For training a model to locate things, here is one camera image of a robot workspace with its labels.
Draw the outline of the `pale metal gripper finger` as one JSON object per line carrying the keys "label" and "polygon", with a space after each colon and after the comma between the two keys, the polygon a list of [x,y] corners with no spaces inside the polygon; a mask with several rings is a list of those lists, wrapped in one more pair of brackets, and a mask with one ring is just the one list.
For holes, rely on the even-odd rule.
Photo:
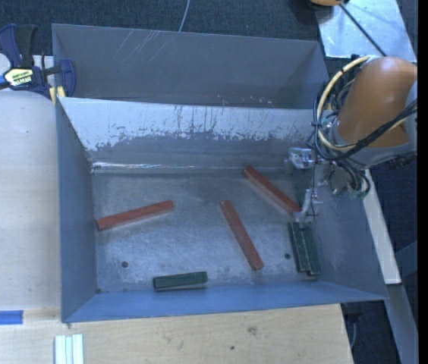
{"label": "pale metal gripper finger", "polygon": [[299,212],[294,212],[292,216],[297,223],[313,223],[319,215],[323,201],[315,189],[306,189],[304,202]]}
{"label": "pale metal gripper finger", "polygon": [[294,170],[313,169],[313,150],[302,147],[291,147],[285,159],[285,173],[290,174]]}

